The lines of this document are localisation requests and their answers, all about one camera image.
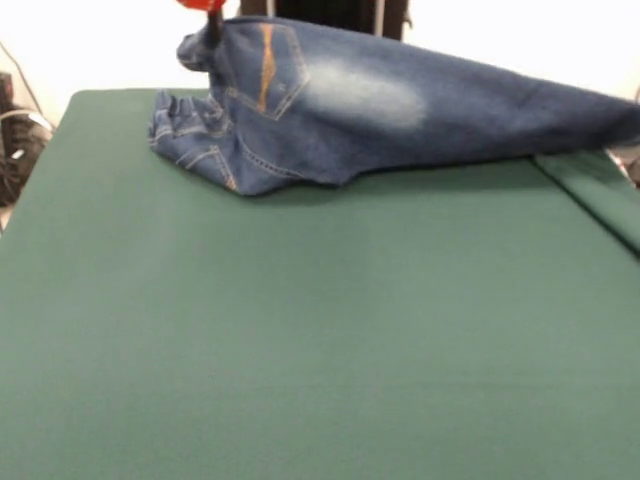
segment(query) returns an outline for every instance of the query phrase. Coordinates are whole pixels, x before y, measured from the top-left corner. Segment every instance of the jeans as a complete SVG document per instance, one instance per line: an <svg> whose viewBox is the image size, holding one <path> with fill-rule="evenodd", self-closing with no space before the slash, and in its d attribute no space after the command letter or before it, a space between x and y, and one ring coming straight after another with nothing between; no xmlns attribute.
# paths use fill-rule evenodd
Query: jeans
<svg viewBox="0 0 640 480"><path fill-rule="evenodd" d="M158 94L150 144L241 195L370 171L640 143L640 106L411 47L279 18L185 37L207 98Z"/></svg>

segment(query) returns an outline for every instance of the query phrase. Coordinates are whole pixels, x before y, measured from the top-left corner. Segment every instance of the green fabric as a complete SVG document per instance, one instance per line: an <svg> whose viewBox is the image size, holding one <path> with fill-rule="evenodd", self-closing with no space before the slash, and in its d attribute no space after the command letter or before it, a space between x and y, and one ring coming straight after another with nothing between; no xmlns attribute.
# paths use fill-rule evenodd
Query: green fabric
<svg viewBox="0 0 640 480"><path fill-rule="evenodd" d="M537 158L544 172L640 255L640 195L605 154Z"/></svg>
<svg viewBox="0 0 640 480"><path fill-rule="evenodd" d="M538 166L246 199L152 99L76 95L0 241L0 478L638 479L639 264Z"/></svg>

